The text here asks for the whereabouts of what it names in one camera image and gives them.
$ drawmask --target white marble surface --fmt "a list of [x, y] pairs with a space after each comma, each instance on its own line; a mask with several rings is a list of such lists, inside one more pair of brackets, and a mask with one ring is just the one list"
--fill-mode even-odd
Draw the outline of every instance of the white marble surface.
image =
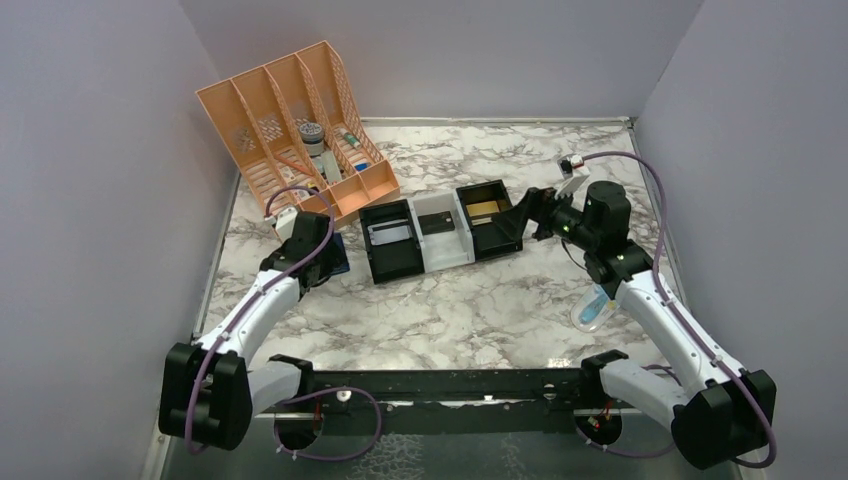
[[[561, 177], [552, 159], [602, 150], [633, 151], [622, 126], [371, 126], [392, 163], [403, 196], [503, 179], [513, 202], [531, 186]], [[631, 236], [653, 252], [658, 229], [635, 162], [591, 165], [592, 180], [625, 186], [633, 203]], [[577, 193], [582, 204], [585, 184]], [[524, 251], [434, 274], [375, 286], [358, 225], [343, 229], [351, 271], [307, 294], [281, 318], [252, 367], [276, 353], [320, 369], [530, 368], [579, 365], [618, 348], [644, 364], [662, 356], [642, 328], [617, 313], [595, 333], [572, 326], [571, 306], [591, 281], [555, 239], [525, 235]], [[246, 293], [259, 262], [279, 246], [242, 184], [227, 232], [205, 331]], [[572, 254], [582, 252], [572, 247]], [[667, 264], [663, 265], [671, 279]]]

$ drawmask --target screw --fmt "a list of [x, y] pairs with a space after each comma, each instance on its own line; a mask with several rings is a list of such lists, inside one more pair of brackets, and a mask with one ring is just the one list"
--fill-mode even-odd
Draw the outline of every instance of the screw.
[[[545, 390], [553, 390], [553, 389], [554, 389], [553, 384], [549, 383], [549, 384], [545, 385]], [[547, 400], [553, 400], [553, 399], [556, 398], [556, 392], [548, 392], [548, 393], [545, 393], [542, 396], [545, 397]]]

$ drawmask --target plastic package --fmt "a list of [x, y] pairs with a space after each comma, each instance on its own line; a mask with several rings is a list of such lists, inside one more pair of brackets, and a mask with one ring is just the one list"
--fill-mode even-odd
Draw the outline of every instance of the plastic package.
[[571, 307], [571, 323], [583, 332], [594, 332], [618, 310], [618, 302], [607, 296], [603, 287], [592, 285]]

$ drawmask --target cable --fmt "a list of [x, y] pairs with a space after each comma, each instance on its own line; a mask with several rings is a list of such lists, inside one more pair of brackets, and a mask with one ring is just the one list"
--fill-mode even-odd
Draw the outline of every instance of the cable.
[[254, 292], [253, 295], [251, 295], [250, 298], [247, 299], [244, 305], [242, 305], [238, 312], [236, 312], [230, 323], [227, 324], [226, 327], [224, 327], [224, 331], [221, 332], [221, 334], [218, 335], [217, 338], [215, 338], [215, 341], [212, 343], [212, 346], [209, 347], [209, 350], [206, 352], [206, 356], [203, 357], [203, 361], [200, 363], [200, 369], [197, 371], [197, 376], [194, 377], [194, 386], [192, 386], [191, 397], [189, 397], [188, 407], [186, 408], [186, 425], [184, 437], [186, 449], [192, 455], [198, 455], [200, 453], [203, 453], [204, 450], [206, 450], [206, 445], [195, 447], [194, 444], [191, 442], [191, 436], [192, 430], [194, 428], [194, 410], [195, 407], [197, 407], [197, 398], [200, 396], [200, 387], [203, 383], [203, 380], [206, 378], [206, 370], [209, 368], [209, 363], [212, 362], [212, 357], [215, 355], [215, 352], [218, 351], [218, 348], [221, 346], [221, 344], [223, 344], [224, 341], [226, 341], [226, 339], [230, 336], [230, 333], [235, 330], [236, 326], [239, 324], [239, 322], [241, 322], [242, 318], [244, 318], [244, 316], [247, 314], [253, 304], [256, 303], [265, 294], [265, 292], [268, 291], [268, 289], [282, 282], [284, 279], [288, 278], [288, 276], [291, 275], [292, 272], [309, 263], [313, 258], [318, 255], [319, 252], [321, 252], [321, 250], [324, 249], [324, 247], [327, 246], [328, 243], [330, 243], [330, 239], [333, 238], [333, 230], [335, 229], [336, 219], [333, 215], [332, 205], [330, 204], [330, 202], [327, 201], [326, 198], [324, 198], [323, 195], [310, 188], [301, 187], [300, 185], [291, 185], [278, 190], [276, 193], [271, 195], [270, 199], [268, 199], [268, 204], [265, 206], [265, 212], [267, 213], [270, 211], [271, 202], [273, 202], [280, 194], [290, 190], [307, 191], [320, 198], [321, 201], [324, 202], [325, 205], [327, 205], [327, 215], [330, 217], [330, 223], [327, 226], [327, 234], [324, 235], [324, 239], [321, 240], [321, 243], [319, 243], [318, 246], [315, 247], [315, 250], [313, 250], [309, 255], [303, 257], [299, 262], [287, 268], [283, 273], [272, 278], [268, 283], [262, 285], [259, 290]]
[[[677, 375], [674, 374], [674, 371], [671, 369], [671, 367], [666, 367], [665, 365], [652, 364], [652, 365], [648, 365], [647, 367], [642, 367], [642, 368], [644, 368], [645, 370], [662, 370], [666, 374], [668, 374], [669, 377], [673, 378], [674, 381], [677, 382], [678, 385], [680, 385], [680, 379], [677, 378]], [[611, 402], [607, 403], [607, 407], [605, 409], [607, 414], [609, 414], [609, 404], [610, 403]], [[580, 438], [582, 438], [586, 442], [586, 445], [589, 445], [590, 447], [592, 447], [596, 450], [601, 450], [604, 453], [611, 453], [615, 456], [625, 457], [625, 458], [642, 458], [642, 459], [657, 458], [657, 457], [661, 457], [663, 455], [666, 455], [668, 453], [671, 453], [676, 448], [675, 445], [674, 445], [674, 442], [672, 441], [671, 444], [667, 445], [666, 447], [664, 447], [660, 450], [657, 450], [656, 452], [644, 452], [644, 453], [643, 452], [630, 452], [630, 451], [627, 451], [627, 450], [619, 450], [615, 447], [610, 447], [609, 445], [601, 445], [600, 443], [594, 442], [589, 437], [587, 437], [586, 434], [583, 433], [583, 430], [580, 430], [579, 427], [577, 428], [577, 435], [579, 435]]]
[[377, 400], [370, 393], [366, 392], [365, 390], [362, 390], [361, 388], [356, 388], [356, 387], [328, 388], [326, 390], [319, 390], [317, 392], [312, 392], [308, 395], [303, 395], [301, 397], [290, 398], [290, 399], [284, 400], [283, 402], [280, 402], [280, 403], [282, 405], [292, 405], [292, 404], [295, 404], [295, 403], [305, 402], [306, 400], [311, 400], [315, 397], [320, 397], [322, 395], [327, 395], [329, 393], [335, 393], [335, 392], [339, 392], [339, 391], [349, 391], [349, 392], [355, 392], [355, 393], [358, 393], [360, 395], [363, 395], [365, 398], [368, 399], [369, 402], [371, 402], [371, 405], [374, 406], [374, 412], [377, 414], [377, 429], [374, 432], [374, 436], [371, 437], [371, 440], [368, 442], [368, 445], [365, 445], [365, 447], [363, 447], [361, 450], [359, 450], [357, 452], [349, 453], [347, 455], [341, 455], [341, 456], [338, 456], [338, 457], [325, 457], [323, 455], [313, 455], [311, 453], [300, 453], [300, 451], [298, 451], [298, 450], [289, 450], [285, 445], [283, 445], [283, 442], [280, 440], [279, 428], [277, 428], [277, 425], [274, 425], [274, 440], [277, 442], [277, 453], [286, 452], [288, 454], [291, 454], [293, 459], [300, 457], [300, 458], [308, 458], [309, 460], [318, 460], [318, 461], [321, 461], [321, 462], [344, 462], [344, 461], [347, 461], [347, 460], [353, 460], [354, 458], [356, 458], [360, 455], [363, 455], [366, 452], [368, 452], [369, 450], [371, 450], [372, 448], [374, 448], [374, 445], [377, 444], [377, 441], [380, 439], [380, 434], [383, 431], [383, 413], [380, 411], [380, 405], [377, 403]]
[[652, 167], [647, 162], [642, 160], [638, 155], [634, 155], [630, 152], [609, 151], [609, 152], [592, 153], [592, 154], [589, 154], [589, 155], [585, 155], [583, 157], [583, 161], [588, 162], [589, 160], [593, 160], [593, 159], [596, 159], [596, 158], [602, 158], [602, 157], [627, 157], [627, 158], [636, 160], [643, 167], [645, 167], [645, 169], [653, 177], [654, 182], [657, 184], [657, 191], [659, 192], [659, 195], [660, 195], [660, 222], [661, 222], [661, 224], [660, 224], [659, 239], [657, 240], [657, 248], [656, 248], [656, 250], [654, 250], [654, 259], [653, 259], [654, 265], [653, 265], [653, 268], [651, 269], [652, 277], [654, 279], [654, 285], [656, 286], [657, 292], [659, 292], [660, 297], [663, 299], [663, 302], [665, 302], [666, 305], [668, 305], [669, 309], [674, 314], [677, 321], [680, 323], [680, 326], [682, 326], [683, 329], [686, 330], [686, 333], [689, 335], [689, 337], [691, 337], [692, 340], [701, 349], [701, 351], [703, 351], [704, 354], [706, 354], [707, 358], [710, 359], [710, 362], [717, 365], [719, 367], [719, 369], [721, 369], [721, 371], [724, 372], [725, 375], [730, 377], [730, 380], [733, 382], [734, 385], [736, 385], [736, 388], [738, 388], [739, 391], [742, 392], [742, 395], [745, 397], [745, 400], [748, 401], [748, 404], [754, 410], [754, 414], [757, 416], [757, 419], [762, 424], [763, 429], [766, 432], [766, 437], [768, 438], [769, 453], [768, 453], [768, 456], [766, 457], [765, 460], [763, 460], [762, 462], [755, 463], [755, 462], [749, 462], [747, 460], [740, 460], [740, 459], [736, 458], [736, 459], [733, 459], [733, 462], [736, 463], [737, 465], [741, 465], [743, 467], [748, 467], [748, 468], [766, 468], [766, 467], [768, 467], [769, 465], [773, 464], [775, 458], [777, 458], [777, 438], [774, 435], [774, 430], [771, 428], [771, 424], [769, 423], [768, 418], [766, 418], [765, 412], [763, 412], [763, 409], [760, 408], [760, 405], [757, 403], [757, 400], [754, 399], [754, 395], [751, 393], [750, 390], [748, 390], [748, 387], [746, 387], [745, 384], [742, 383], [742, 380], [736, 375], [736, 373], [733, 370], [731, 370], [730, 367], [728, 367], [727, 364], [725, 364], [720, 358], [718, 358], [718, 355], [716, 355], [716, 353], [709, 347], [709, 345], [707, 345], [704, 342], [704, 340], [700, 337], [700, 335], [698, 335], [698, 332], [696, 332], [695, 329], [692, 328], [692, 325], [689, 324], [689, 322], [683, 316], [683, 313], [678, 308], [677, 302], [671, 302], [670, 301], [671, 297], [668, 295], [668, 293], [666, 293], [665, 288], [663, 288], [662, 283], [660, 282], [660, 257], [662, 256], [663, 248], [665, 246], [665, 234], [666, 234], [666, 230], [667, 230], [667, 226], [668, 226], [668, 217], [666, 216], [666, 213], [667, 213], [668, 209], [667, 209], [667, 202], [666, 202], [666, 198], [665, 198], [665, 189], [663, 188], [662, 182], [660, 182], [659, 175], [657, 175], [657, 172], [656, 172], [656, 170], [654, 170], [654, 167]]
[[571, 256], [571, 252], [570, 252], [570, 251], [568, 251], [568, 242], [566, 242], [564, 238], [562, 239], [562, 249], [563, 249], [563, 250], [565, 250], [565, 254], [566, 254], [566, 255], [568, 255], [568, 258], [570, 258], [570, 259], [571, 259], [571, 261], [572, 261], [575, 265], [577, 265], [577, 268], [579, 268], [580, 270], [583, 270], [584, 272], [587, 272], [587, 271], [588, 271], [588, 270], [586, 270], [586, 267], [584, 267], [583, 265], [580, 265], [579, 263], [577, 263], [577, 260], [575, 260], [575, 259], [574, 259], [574, 257], [572, 257], [572, 256]]

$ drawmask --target purple cable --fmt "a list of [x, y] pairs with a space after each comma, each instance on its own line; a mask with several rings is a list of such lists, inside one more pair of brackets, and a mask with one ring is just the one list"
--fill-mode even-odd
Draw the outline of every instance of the purple cable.
[[680, 309], [677, 307], [676, 302], [669, 302], [671, 297], [669, 297], [668, 293], [666, 293], [665, 288], [662, 287], [660, 282], [660, 257], [662, 256], [663, 247], [665, 246], [665, 234], [666, 227], [668, 226], [668, 217], [666, 216], [667, 212], [667, 203], [665, 198], [665, 189], [663, 189], [662, 182], [660, 182], [660, 177], [657, 175], [654, 167], [649, 165], [647, 162], [642, 160], [638, 155], [634, 155], [630, 152], [619, 152], [619, 151], [609, 151], [609, 152], [598, 152], [592, 153], [589, 155], [585, 155], [583, 157], [584, 162], [588, 162], [589, 160], [593, 160], [601, 157], [627, 157], [639, 162], [645, 169], [650, 172], [651, 176], [654, 178], [654, 182], [657, 184], [657, 191], [660, 195], [660, 234], [659, 239], [657, 240], [657, 248], [654, 250], [654, 266], [652, 269], [652, 276], [654, 278], [654, 285], [657, 287], [657, 291], [662, 297], [663, 302], [665, 302], [669, 309], [674, 313], [675, 318], [686, 330], [686, 333], [692, 338], [692, 340], [698, 345], [698, 347], [703, 351], [707, 358], [710, 359], [711, 362], [715, 363], [725, 375], [730, 377], [730, 380], [736, 385], [736, 388], [742, 392], [742, 395], [745, 397], [745, 400], [748, 401], [748, 404], [751, 405], [751, 408], [754, 410], [754, 414], [757, 416], [757, 419], [762, 424], [763, 429], [766, 432], [766, 437], [768, 438], [769, 445], [769, 453], [765, 460], [759, 463], [749, 462], [747, 460], [740, 460], [738, 458], [733, 459], [733, 462], [737, 465], [741, 465], [743, 467], [748, 468], [766, 468], [772, 463], [774, 463], [775, 458], [777, 458], [777, 438], [775, 438], [774, 430], [771, 428], [771, 424], [766, 418], [765, 412], [760, 408], [760, 405], [757, 403], [757, 400], [754, 398], [754, 395], [748, 390], [748, 387], [742, 383], [742, 380], [736, 375], [736, 372], [730, 369], [718, 356], [715, 352], [707, 345], [704, 340], [698, 335], [698, 332], [692, 328], [692, 325], [686, 320], [683, 314], [680, 312]]
[[318, 460], [320, 462], [344, 462], [344, 461], [347, 461], [347, 460], [353, 460], [354, 458], [356, 458], [360, 455], [363, 455], [366, 452], [368, 452], [368, 450], [371, 450], [372, 448], [374, 448], [374, 445], [377, 444], [377, 440], [380, 439], [380, 433], [383, 431], [383, 414], [382, 414], [382, 412], [380, 412], [380, 405], [377, 403], [377, 400], [370, 393], [366, 392], [365, 390], [362, 390], [361, 388], [333, 387], [333, 388], [328, 388], [326, 390], [319, 390], [317, 392], [312, 392], [310, 394], [303, 395], [301, 397], [290, 398], [288, 400], [280, 402], [280, 404], [281, 405], [292, 405], [292, 404], [295, 404], [295, 403], [305, 402], [306, 400], [311, 400], [315, 397], [320, 397], [322, 395], [327, 395], [329, 393], [336, 393], [336, 392], [340, 392], [340, 391], [356, 392], [360, 395], [363, 395], [365, 398], [368, 399], [369, 402], [371, 402], [371, 405], [374, 406], [374, 412], [377, 414], [377, 429], [374, 432], [374, 436], [371, 437], [371, 441], [368, 442], [368, 445], [365, 445], [365, 447], [362, 448], [361, 450], [359, 450], [358, 452], [349, 453], [347, 455], [341, 455], [341, 456], [338, 456], [338, 457], [325, 457], [323, 455], [313, 455], [311, 453], [300, 453], [300, 451], [298, 451], [298, 450], [289, 450], [285, 445], [283, 445], [283, 442], [280, 441], [280, 431], [277, 428], [277, 425], [274, 425], [274, 440], [277, 442], [277, 447], [278, 447], [277, 453], [282, 451], [282, 452], [286, 452], [286, 453], [291, 454], [294, 458], [297, 458], [297, 457], [307, 458], [309, 460]]
[[330, 224], [327, 226], [327, 234], [324, 235], [324, 239], [321, 240], [321, 243], [318, 244], [318, 246], [315, 247], [315, 250], [313, 250], [309, 255], [303, 257], [302, 260], [286, 269], [283, 273], [272, 278], [268, 283], [263, 285], [262, 288], [254, 292], [253, 295], [251, 295], [250, 298], [247, 299], [247, 302], [242, 305], [239, 311], [236, 312], [236, 314], [233, 316], [233, 319], [230, 321], [229, 324], [227, 324], [226, 327], [224, 327], [224, 331], [215, 339], [215, 341], [212, 343], [212, 346], [206, 352], [206, 356], [203, 357], [203, 361], [200, 362], [200, 369], [197, 371], [197, 376], [194, 377], [194, 386], [191, 389], [191, 397], [189, 397], [188, 407], [186, 408], [186, 425], [184, 437], [186, 449], [192, 455], [203, 453], [203, 451], [206, 450], [206, 445], [195, 447], [194, 444], [191, 442], [192, 430], [194, 428], [194, 410], [195, 407], [197, 407], [197, 398], [200, 396], [200, 386], [203, 384], [203, 379], [206, 378], [206, 370], [209, 368], [209, 363], [212, 362], [212, 357], [215, 355], [215, 352], [218, 351], [218, 347], [220, 347], [221, 344], [224, 343], [225, 337], [229, 336], [229, 334], [232, 333], [233, 330], [235, 330], [236, 325], [239, 324], [239, 322], [247, 314], [253, 304], [256, 303], [256, 301], [259, 300], [262, 295], [264, 295], [265, 291], [267, 291], [274, 285], [282, 282], [285, 278], [291, 275], [293, 271], [304, 266], [307, 262], [315, 258], [315, 256], [318, 255], [318, 253], [323, 250], [328, 243], [330, 243], [330, 239], [333, 238], [333, 229], [336, 225], [336, 219], [333, 216], [333, 206], [330, 204], [330, 202], [327, 201], [326, 198], [324, 198], [323, 195], [310, 188], [301, 187], [300, 185], [291, 185], [280, 189], [279, 191], [271, 195], [270, 199], [268, 199], [268, 203], [265, 206], [266, 214], [270, 215], [267, 212], [269, 212], [271, 209], [271, 202], [273, 202], [283, 192], [288, 192], [290, 190], [307, 191], [320, 198], [321, 201], [324, 202], [325, 205], [327, 205], [327, 215], [330, 217]]
[[[677, 375], [674, 374], [674, 371], [671, 369], [671, 367], [653, 364], [642, 368], [644, 368], [645, 370], [662, 370], [666, 374], [668, 374], [669, 377], [673, 378], [678, 385], [680, 385], [680, 379], [677, 378]], [[586, 445], [589, 445], [590, 447], [596, 450], [601, 450], [604, 453], [611, 453], [613, 455], [625, 458], [657, 458], [665, 454], [671, 453], [675, 449], [674, 442], [671, 442], [671, 444], [662, 448], [661, 450], [657, 450], [656, 452], [630, 452], [627, 450], [619, 450], [615, 447], [610, 447], [608, 445], [606, 446], [606, 448], [604, 448], [604, 445], [590, 440], [589, 437], [587, 437], [586, 434], [583, 433], [583, 430], [580, 430], [579, 428], [577, 429], [577, 435], [579, 435], [580, 438], [582, 438], [586, 442]]]

